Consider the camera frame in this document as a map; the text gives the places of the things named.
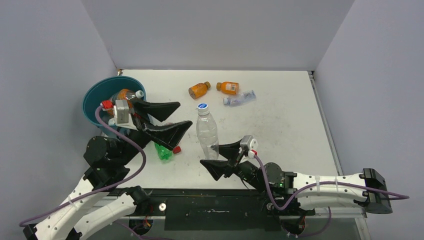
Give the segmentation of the clear bottle blue cap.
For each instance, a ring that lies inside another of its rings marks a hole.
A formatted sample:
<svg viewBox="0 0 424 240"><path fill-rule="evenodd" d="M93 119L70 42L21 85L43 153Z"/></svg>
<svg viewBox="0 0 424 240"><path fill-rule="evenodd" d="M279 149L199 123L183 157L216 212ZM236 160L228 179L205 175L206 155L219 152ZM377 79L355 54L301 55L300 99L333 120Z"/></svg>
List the clear bottle blue cap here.
<svg viewBox="0 0 424 240"><path fill-rule="evenodd" d="M196 134L206 160L219 157L218 127L207 103L197 105Z"/></svg>

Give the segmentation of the large orange label bottle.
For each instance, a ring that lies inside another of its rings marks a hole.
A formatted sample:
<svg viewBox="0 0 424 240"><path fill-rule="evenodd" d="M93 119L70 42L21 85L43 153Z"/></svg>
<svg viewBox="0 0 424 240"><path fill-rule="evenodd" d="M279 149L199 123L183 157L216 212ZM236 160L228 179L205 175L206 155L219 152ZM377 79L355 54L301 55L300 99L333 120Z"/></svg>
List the large orange label bottle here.
<svg viewBox="0 0 424 240"><path fill-rule="evenodd" d="M142 90L132 91L129 89L122 89L119 92L113 94L106 101L106 108L103 108L103 111L106 111L109 115L113 116L113 104L116 100L126 100L129 109L133 108L133 104L131 103L132 99L142 99L145 96L145 93Z"/></svg>

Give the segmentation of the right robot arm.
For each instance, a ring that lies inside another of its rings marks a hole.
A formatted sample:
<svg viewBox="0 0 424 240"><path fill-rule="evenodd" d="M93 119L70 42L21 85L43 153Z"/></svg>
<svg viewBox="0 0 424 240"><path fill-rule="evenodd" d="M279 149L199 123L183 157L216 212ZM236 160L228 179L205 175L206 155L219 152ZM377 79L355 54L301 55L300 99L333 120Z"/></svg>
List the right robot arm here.
<svg viewBox="0 0 424 240"><path fill-rule="evenodd" d="M274 163L257 158L258 141L252 135L216 147L224 160L202 159L209 174L218 181L236 175L252 186L278 212L296 214L316 208L361 208L371 214L393 212L385 179L373 168L351 175L319 176L283 171Z"/></svg>

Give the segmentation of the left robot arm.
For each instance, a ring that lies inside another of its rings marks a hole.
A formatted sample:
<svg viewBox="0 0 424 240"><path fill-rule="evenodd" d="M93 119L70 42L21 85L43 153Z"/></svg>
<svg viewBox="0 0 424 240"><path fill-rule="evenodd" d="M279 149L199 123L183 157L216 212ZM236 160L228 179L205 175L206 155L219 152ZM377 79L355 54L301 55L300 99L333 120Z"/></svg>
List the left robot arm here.
<svg viewBox="0 0 424 240"><path fill-rule="evenodd" d="M67 198L56 208L23 220L19 226L28 240L85 240L121 217L135 213L144 215L149 210L150 198L141 186L132 186L113 202L92 210L92 206L135 177L128 163L141 155L140 169L147 163L145 146L158 143L174 149L191 127L185 120L168 125L151 124L149 118L165 121L180 107L180 103L151 103L135 99L132 107L122 102L101 102L94 112L97 121L114 137L94 136L83 155L89 167Z"/></svg>

